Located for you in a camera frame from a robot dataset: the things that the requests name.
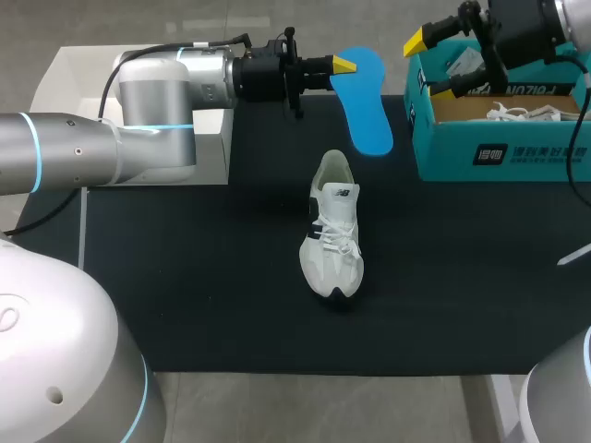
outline cable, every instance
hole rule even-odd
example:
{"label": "cable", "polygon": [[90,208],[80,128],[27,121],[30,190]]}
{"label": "cable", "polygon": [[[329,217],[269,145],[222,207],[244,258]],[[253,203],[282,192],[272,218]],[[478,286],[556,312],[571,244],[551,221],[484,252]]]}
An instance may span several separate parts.
{"label": "cable", "polygon": [[57,214],[59,214],[62,210],[64,210],[67,207],[67,205],[69,205],[70,202],[74,199],[74,197],[78,194],[78,192],[79,192],[79,189],[74,189],[72,192],[70,192],[68,194],[67,198],[59,204],[59,206],[55,207],[54,210],[49,212],[44,217],[41,217],[39,220],[34,221],[33,223],[26,224],[26,225],[21,226],[19,228],[13,229],[11,231],[6,231],[4,233],[4,235],[6,237],[10,237],[13,235],[19,235],[20,233],[25,233],[27,231],[31,231],[35,228],[38,228],[42,224],[47,223],[49,220],[51,220],[53,217],[55,217]]}
{"label": "cable", "polygon": [[227,46],[229,44],[239,44],[239,43],[243,43],[244,47],[247,49],[252,48],[252,42],[250,41],[250,37],[248,36],[248,34],[242,34],[242,35],[239,35],[238,37],[234,37],[233,39],[230,39],[230,40],[222,40],[219,42],[209,42],[208,46],[210,46],[210,48],[212,48],[214,46]]}
{"label": "cable", "polygon": [[[149,48],[140,49],[139,51],[136,51],[133,54],[130,54],[128,57],[126,57],[125,60],[122,60],[119,63],[119,65],[117,65],[115,67],[115,69],[113,70],[113,72],[111,73],[109,78],[107,79],[106,84],[104,85],[103,95],[101,97],[101,105],[99,107],[99,118],[103,118],[104,107],[106,105],[107,97],[109,95],[109,89],[111,88],[111,85],[113,84],[113,81],[115,80],[115,77],[117,76],[119,70],[121,69],[122,64],[129,62],[131,60],[135,60],[136,58],[140,58],[141,56],[146,55],[146,54],[159,53],[159,52],[164,52],[164,51],[177,51],[180,48],[187,48],[187,47],[192,47],[192,46],[193,46],[192,42],[159,44],[156,46],[151,46]],[[65,208],[67,208],[67,206],[72,202],[72,200],[78,194],[78,192],[79,192],[79,189],[74,189],[72,192],[70,192],[68,194],[68,196],[66,197],[66,199],[64,201],[62,201],[57,207],[55,207],[55,209],[53,209],[47,215],[41,217],[39,220],[34,221],[33,223],[29,223],[24,226],[21,226],[17,229],[13,229],[11,231],[6,231],[4,233],[4,235],[6,235],[7,237],[19,235],[21,233],[32,231],[33,229],[38,228],[39,226],[47,223],[49,220],[53,219],[55,216],[60,214]]]}
{"label": "cable", "polygon": [[571,136],[571,142],[569,143],[568,153],[566,156],[566,175],[569,179],[569,185],[573,190],[574,194],[581,200],[588,208],[591,209],[591,201],[589,201],[581,192],[579,191],[576,183],[573,179],[573,153],[574,153],[574,145],[576,143],[576,139],[579,136],[579,132],[581,131],[581,126],[583,125],[583,121],[585,120],[585,116],[589,109],[589,102],[591,102],[591,78],[589,77],[589,70],[587,67],[581,62],[578,58],[570,56],[570,55],[557,55],[555,59],[552,60],[551,63],[572,63],[581,69],[583,75],[585,76],[585,83],[586,83],[586,93],[585,93],[585,102],[583,103],[583,107],[581,108],[581,113],[579,114],[579,118],[576,121],[576,125],[574,126],[573,135]]}

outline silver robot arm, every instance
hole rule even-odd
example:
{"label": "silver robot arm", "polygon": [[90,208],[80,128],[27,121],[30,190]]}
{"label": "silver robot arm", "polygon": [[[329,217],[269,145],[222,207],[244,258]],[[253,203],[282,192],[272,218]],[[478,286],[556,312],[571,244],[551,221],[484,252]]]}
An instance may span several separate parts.
{"label": "silver robot arm", "polygon": [[192,175],[195,137],[184,65],[133,60],[119,73],[125,126],[70,114],[0,114],[0,195]]}
{"label": "silver robot arm", "polygon": [[589,0],[488,0],[485,10],[477,0],[465,0],[456,16],[427,23],[404,46],[410,57],[437,46],[456,34],[474,32],[484,67],[466,75],[452,76],[430,87],[431,95],[459,98],[489,83],[491,92],[505,93],[507,70],[537,60],[571,62],[556,48],[572,42],[577,51],[591,51],[591,2]]}

